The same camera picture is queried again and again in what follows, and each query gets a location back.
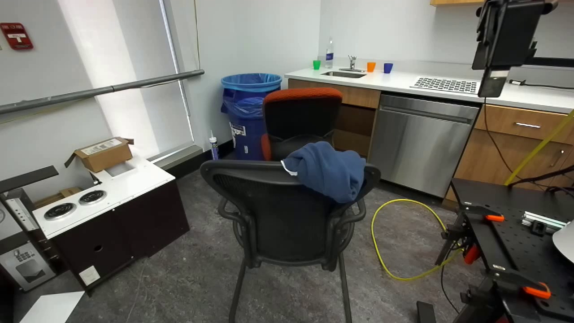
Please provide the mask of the blue hoodie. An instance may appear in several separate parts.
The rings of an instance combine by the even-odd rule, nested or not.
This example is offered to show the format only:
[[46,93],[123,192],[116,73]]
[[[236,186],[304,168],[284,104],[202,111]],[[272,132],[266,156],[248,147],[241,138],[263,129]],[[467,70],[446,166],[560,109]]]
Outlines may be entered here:
[[304,186],[336,202],[351,202],[365,183],[367,161],[356,150],[336,150],[329,141],[307,143],[281,161]]

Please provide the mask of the orange black office chair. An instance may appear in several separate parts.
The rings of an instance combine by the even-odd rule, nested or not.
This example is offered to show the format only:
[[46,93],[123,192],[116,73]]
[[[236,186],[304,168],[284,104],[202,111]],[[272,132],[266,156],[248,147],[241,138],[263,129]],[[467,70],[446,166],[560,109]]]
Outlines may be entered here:
[[343,104],[334,86],[302,86],[264,98],[266,132],[261,138],[266,159],[282,159],[311,141],[331,141]]

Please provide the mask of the black mesh chair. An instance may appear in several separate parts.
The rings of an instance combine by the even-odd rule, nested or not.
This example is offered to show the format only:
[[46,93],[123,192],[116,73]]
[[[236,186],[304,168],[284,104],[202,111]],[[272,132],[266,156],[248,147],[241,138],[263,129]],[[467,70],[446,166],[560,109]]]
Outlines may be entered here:
[[359,195],[338,204],[334,199],[300,184],[279,161],[212,159],[202,175],[221,195],[218,211],[234,222],[243,262],[230,305],[236,323],[246,269],[264,262],[315,265],[340,271],[345,323],[352,323],[352,303],[345,269],[345,249],[354,227],[367,217],[365,195],[381,179],[374,165],[361,168]]

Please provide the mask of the small spray bottle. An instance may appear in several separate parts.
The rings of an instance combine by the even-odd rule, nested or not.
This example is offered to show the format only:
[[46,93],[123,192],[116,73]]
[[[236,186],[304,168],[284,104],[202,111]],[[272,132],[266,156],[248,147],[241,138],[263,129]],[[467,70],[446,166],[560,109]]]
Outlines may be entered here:
[[212,159],[220,159],[220,143],[216,134],[211,136],[211,152]]

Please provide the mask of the blue recycling bin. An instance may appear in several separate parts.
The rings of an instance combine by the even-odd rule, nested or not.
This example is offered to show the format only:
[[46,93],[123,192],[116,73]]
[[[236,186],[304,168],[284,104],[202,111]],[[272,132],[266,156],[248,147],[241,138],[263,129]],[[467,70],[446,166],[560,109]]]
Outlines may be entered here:
[[263,159],[261,138],[266,132],[264,98],[277,91],[277,73],[234,73],[223,80],[221,111],[229,116],[239,159]]

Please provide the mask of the green cup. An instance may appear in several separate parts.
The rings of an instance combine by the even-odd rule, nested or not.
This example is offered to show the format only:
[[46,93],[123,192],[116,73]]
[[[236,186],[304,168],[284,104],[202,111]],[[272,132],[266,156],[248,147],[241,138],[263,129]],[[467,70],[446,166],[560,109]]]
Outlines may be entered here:
[[322,70],[322,61],[320,59],[313,61],[313,70]]

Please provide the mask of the clear water bottle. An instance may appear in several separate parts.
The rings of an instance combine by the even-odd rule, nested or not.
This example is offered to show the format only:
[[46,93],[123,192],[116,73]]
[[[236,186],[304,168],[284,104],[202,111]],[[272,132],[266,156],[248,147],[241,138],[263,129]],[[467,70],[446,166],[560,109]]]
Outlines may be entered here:
[[333,70],[334,66],[334,39],[331,37],[329,43],[327,43],[327,50],[325,50],[325,68],[327,70]]

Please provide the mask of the chrome sink faucet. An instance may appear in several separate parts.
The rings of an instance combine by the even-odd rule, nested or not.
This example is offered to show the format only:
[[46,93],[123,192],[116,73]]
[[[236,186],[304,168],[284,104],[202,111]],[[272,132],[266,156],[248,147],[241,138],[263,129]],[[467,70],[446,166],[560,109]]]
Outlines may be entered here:
[[358,66],[358,57],[351,55],[349,64],[342,68],[343,71],[365,71]]

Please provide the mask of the orange cup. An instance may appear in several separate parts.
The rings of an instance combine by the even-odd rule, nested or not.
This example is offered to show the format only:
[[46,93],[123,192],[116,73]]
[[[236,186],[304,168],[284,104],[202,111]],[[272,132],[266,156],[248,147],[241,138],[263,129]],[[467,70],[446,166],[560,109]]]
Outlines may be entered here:
[[376,68],[377,68],[377,62],[376,61],[368,61],[367,70],[368,71],[376,71]]

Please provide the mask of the stainless steel dishwasher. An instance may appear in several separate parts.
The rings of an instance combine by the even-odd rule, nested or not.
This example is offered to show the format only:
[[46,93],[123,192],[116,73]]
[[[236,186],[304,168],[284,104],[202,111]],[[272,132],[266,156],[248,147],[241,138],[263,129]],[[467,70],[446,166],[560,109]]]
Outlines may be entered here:
[[368,157],[383,179],[444,197],[478,113],[478,102],[385,93]]

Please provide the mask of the blue cup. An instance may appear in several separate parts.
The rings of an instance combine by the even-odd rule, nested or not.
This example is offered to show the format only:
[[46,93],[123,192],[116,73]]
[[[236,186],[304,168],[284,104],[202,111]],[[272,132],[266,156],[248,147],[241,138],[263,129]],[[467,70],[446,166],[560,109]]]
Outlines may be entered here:
[[392,73],[394,71],[394,62],[385,62],[385,73]]

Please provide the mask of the white top dark cabinet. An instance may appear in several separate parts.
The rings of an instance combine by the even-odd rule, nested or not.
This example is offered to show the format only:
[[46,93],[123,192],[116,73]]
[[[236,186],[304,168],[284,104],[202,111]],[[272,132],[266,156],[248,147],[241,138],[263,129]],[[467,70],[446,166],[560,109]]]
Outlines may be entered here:
[[92,177],[92,186],[33,211],[87,292],[191,229],[177,177],[146,157]]

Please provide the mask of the cardboard box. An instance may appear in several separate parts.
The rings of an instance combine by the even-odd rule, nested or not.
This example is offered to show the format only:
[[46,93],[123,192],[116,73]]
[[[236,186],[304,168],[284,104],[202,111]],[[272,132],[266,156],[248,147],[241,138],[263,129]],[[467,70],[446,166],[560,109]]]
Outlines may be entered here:
[[133,157],[132,138],[114,136],[81,149],[76,149],[71,157],[65,161],[67,166],[74,159],[81,161],[89,170],[101,172],[121,163],[126,163]]

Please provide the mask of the wooden counter cabinets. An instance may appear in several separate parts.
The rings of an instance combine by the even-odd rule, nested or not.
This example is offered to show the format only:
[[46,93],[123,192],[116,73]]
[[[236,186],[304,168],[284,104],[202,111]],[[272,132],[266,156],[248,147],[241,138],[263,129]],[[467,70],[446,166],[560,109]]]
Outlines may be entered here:
[[[379,120],[376,107],[388,93],[351,84],[336,87],[343,93],[336,147],[356,149],[374,159]],[[489,104],[480,113],[453,175],[494,184],[510,181],[517,188],[532,190],[571,186],[573,172],[568,166],[574,163],[573,125],[539,149],[566,118],[566,113]]]

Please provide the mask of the black robot cart table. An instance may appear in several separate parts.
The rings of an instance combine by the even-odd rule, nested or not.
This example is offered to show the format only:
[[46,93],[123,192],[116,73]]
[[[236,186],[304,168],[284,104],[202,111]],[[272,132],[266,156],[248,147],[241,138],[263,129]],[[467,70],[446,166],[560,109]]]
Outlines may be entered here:
[[[557,245],[559,231],[525,224],[533,211],[573,222],[574,202],[566,193],[507,188],[499,184],[455,179],[458,218],[444,233],[446,244],[437,258],[447,260],[458,245],[467,263],[483,262],[487,276],[462,292],[464,308],[455,323],[574,323],[574,265]],[[503,224],[471,222],[464,206],[487,206],[503,213]],[[514,269],[551,287],[550,299],[535,299],[516,287],[494,280],[494,269]]]

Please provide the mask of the grey box appliance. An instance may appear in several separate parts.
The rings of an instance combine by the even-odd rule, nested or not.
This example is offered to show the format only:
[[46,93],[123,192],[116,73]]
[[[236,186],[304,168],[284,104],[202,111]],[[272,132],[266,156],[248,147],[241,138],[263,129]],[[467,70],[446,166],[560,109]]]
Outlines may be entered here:
[[49,165],[0,181],[0,267],[22,290],[56,276],[42,249],[42,229],[26,186],[56,175]]

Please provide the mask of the grey wall rail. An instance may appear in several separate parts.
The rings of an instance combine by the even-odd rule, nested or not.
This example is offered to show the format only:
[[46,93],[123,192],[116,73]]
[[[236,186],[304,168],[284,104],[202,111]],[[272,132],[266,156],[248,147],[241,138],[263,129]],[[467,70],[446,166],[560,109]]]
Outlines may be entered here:
[[38,109],[38,107],[46,107],[46,105],[53,105],[53,104],[72,102],[72,100],[85,100],[85,98],[94,98],[98,95],[108,95],[108,93],[116,93],[116,91],[157,86],[157,84],[164,84],[164,82],[171,82],[171,80],[196,79],[202,75],[205,75],[205,70],[191,70],[191,71],[139,79],[139,80],[130,80],[130,82],[121,82],[121,84],[108,84],[108,86],[101,86],[101,87],[49,95],[49,96],[40,96],[40,98],[31,98],[31,100],[19,100],[19,102],[3,104],[0,114],[11,114],[11,113],[19,113],[19,111],[29,111],[29,109]]

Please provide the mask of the orange handled clamp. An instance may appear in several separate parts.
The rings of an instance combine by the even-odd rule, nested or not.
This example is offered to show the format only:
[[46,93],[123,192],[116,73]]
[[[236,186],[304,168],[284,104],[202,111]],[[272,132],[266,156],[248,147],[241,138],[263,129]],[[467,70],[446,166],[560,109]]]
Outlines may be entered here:
[[503,213],[498,213],[487,206],[464,206],[462,208],[464,215],[471,220],[471,222],[480,222],[480,224],[503,224],[507,220],[507,217]]
[[507,287],[516,287],[523,294],[528,294],[535,299],[550,299],[553,296],[553,290],[548,283],[537,281],[514,269],[494,269],[494,280]]

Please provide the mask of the red wall sign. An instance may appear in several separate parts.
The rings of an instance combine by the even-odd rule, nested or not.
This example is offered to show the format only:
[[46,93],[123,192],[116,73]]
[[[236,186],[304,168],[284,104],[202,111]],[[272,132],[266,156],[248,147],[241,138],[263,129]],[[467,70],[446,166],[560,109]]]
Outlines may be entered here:
[[0,32],[6,35],[13,50],[33,50],[33,39],[26,26],[19,21],[0,23]]

